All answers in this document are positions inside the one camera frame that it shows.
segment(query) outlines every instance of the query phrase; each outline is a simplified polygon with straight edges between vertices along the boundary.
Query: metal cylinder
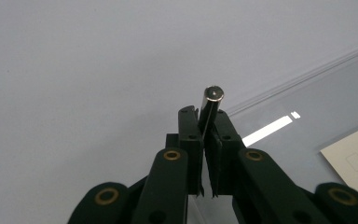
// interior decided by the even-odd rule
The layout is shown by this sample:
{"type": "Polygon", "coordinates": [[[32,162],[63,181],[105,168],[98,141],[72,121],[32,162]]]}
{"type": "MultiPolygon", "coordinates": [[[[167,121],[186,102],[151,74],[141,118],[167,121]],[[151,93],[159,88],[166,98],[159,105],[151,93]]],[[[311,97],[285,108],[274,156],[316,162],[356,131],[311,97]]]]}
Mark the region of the metal cylinder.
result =
{"type": "Polygon", "coordinates": [[[224,95],[223,90],[218,86],[210,86],[205,89],[199,119],[199,128],[202,137],[206,131],[213,126],[217,110],[224,95]]]}

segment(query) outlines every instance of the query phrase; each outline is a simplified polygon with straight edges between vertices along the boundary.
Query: brass ring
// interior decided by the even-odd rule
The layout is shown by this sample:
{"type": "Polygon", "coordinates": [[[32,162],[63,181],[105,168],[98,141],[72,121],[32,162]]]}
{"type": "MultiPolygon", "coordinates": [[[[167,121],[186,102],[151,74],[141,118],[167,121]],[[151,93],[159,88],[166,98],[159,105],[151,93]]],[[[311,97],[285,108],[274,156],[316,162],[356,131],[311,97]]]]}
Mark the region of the brass ring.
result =
{"type": "Polygon", "coordinates": [[[176,160],[179,160],[180,153],[178,151],[175,151],[175,150],[169,150],[169,151],[164,153],[164,158],[167,161],[176,161],[176,160]]]}
{"type": "Polygon", "coordinates": [[[328,194],[330,195],[330,197],[332,199],[334,199],[335,201],[345,204],[345,205],[356,205],[358,204],[358,200],[356,199],[356,197],[347,192],[345,189],[339,189],[339,188],[331,188],[330,190],[328,190],[328,194]]]}
{"type": "Polygon", "coordinates": [[[264,160],[263,154],[258,151],[247,151],[245,153],[246,158],[251,161],[262,161],[264,160]]]}
{"type": "Polygon", "coordinates": [[[118,190],[117,189],[106,188],[106,189],[102,189],[100,192],[98,192],[95,195],[94,201],[99,205],[108,205],[110,203],[115,202],[117,200],[117,198],[118,198],[118,190]],[[112,193],[112,196],[109,197],[108,199],[104,199],[104,198],[102,198],[102,196],[105,193],[112,193]]]}

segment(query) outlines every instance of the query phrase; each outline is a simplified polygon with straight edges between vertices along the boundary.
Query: metal rod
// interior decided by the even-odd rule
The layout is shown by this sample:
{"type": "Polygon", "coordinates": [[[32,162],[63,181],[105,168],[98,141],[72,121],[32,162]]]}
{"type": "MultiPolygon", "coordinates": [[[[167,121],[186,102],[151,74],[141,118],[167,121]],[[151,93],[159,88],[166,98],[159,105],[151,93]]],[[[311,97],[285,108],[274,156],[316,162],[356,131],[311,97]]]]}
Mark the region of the metal rod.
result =
{"type": "Polygon", "coordinates": [[[205,136],[206,131],[213,126],[217,110],[224,95],[223,90],[218,86],[211,86],[205,89],[199,120],[202,138],[205,136]]]}

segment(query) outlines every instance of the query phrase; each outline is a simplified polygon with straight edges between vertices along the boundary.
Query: transparent plastic sheet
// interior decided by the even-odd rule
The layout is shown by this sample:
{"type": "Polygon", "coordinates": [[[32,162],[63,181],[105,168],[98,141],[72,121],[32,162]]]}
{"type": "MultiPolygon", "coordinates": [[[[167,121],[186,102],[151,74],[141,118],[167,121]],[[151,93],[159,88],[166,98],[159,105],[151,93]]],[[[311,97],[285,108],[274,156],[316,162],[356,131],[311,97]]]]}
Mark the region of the transparent plastic sheet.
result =
{"type": "MultiPolygon", "coordinates": [[[[227,113],[241,137],[288,117],[287,125],[249,147],[265,150],[311,192],[324,182],[343,183],[320,150],[358,131],[358,50],[227,113]]],[[[236,223],[231,197],[210,197],[206,169],[206,197],[193,198],[202,223],[236,223]]]]}

